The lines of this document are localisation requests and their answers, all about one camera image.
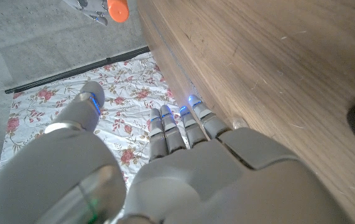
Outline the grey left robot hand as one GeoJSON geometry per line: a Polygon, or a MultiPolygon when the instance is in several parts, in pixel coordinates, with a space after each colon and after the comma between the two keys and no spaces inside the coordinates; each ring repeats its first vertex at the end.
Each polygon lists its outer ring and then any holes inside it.
{"type": "Polygon", "coordinates": [[[104,91],[88,82],[0,170],[0,223],[351,223],[293,151],[188,102],[184,132],[168,106],[150,112],[150,160],[127,185],[94,133],[104,91]]]}

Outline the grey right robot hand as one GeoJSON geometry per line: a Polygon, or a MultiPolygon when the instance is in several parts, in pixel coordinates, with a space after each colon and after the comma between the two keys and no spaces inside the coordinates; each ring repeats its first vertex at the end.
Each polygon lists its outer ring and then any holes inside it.
{"type": "Polygon", "coordinates": [[[94,21],[107,26],[106,16],[109,16],[107,0],[63,0],[63,2],[94,21]]]}

